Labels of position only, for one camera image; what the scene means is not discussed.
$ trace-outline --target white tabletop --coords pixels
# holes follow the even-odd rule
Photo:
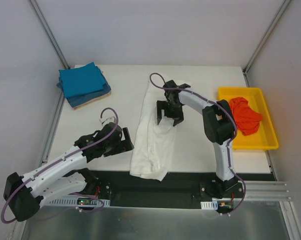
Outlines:
[[[119,125],[122,128],[128,127],[134,143],[149,75],[153,72],[166,76],[166,80],[191,83],[196,92],[211,100],[217,98],[218,87],[246,86],[240,67],[156,65],[99,65],[99,67],[111,87],[111,95],[77,110],[73,110],[67,101],[64,102],[48,161],[61,155],[80,136],[101,129],[100,113],[106,107],[117,111]],[[169,171],[215,172],[214,148],[205,136],[202,116],[187,106],[183,107],[183,112],[184,121],[176,126],[178,129],[174,158]],[[105,112],[104,117],[110,116],[111,111]],[[131,151],[124,152],[94,159],[87,167],[91,170],[129,171],[131,158]],[[270,172],[263,151],[233,151],[233,163],[238,173]]]

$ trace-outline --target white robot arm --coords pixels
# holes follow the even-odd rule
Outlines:
[[[133,148],[128,129],[110,122],[93,134],[81,136],[53,161],[22,176],[16,172],[8,176],[3,195],[6,206],[10,207],[16,220],[22,222],[54,199],[72,193],[96,192],[101,183],[88,168],[84,168],[86,164],[102,155],[107,157]],[[63,177],[73,170],[75,173]],[[103,191],[99,196],[109,194],[106,188]],[[3,223],[10,222],[4,219],[4,212],[1,218]]]
[[[156,103],[157,124],[160,124],[162,119],[162,111],[166,117],[174,119],[173,126],[181,123],[184,120],[183,105],[191,107],[202,115],[204,132],[213,144],[216,159],[215,183],[205,188],[205,192],[211,197],[222,198],[223,193],[238,183],[232,170],[232,140],[235,128],[228,102],[221,100],[213,104],[212,101],[204,100],[204,97],[201,98],[198,94],[194,94],[188,84],[176,85],[173,80],[165,82],[164,86],[159,88],[165,90],[166,101],[157,101]]]

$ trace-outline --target orange cloth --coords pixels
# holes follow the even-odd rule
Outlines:
[[[256,133],[260,127],[260,121],[263,120],[263,116],[252,110],[248,103],[249,101],[243,97],[236,97],[229,101],[237,128],[245,136]]]

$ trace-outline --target stack of folded towels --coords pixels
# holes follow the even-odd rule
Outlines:
[[[93,62],[79,68],[59,70],[57,87],[63,91],[64,97],[73,109],[111,94],[111,87]]]

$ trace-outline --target white cloth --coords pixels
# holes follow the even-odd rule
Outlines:
[[[174,120],[164,114],[157,125],[157,100],[166,100],[164,90],[149,83],[136,132],[130,175],[162,181],[172,161],[177,129],[173,127]]]

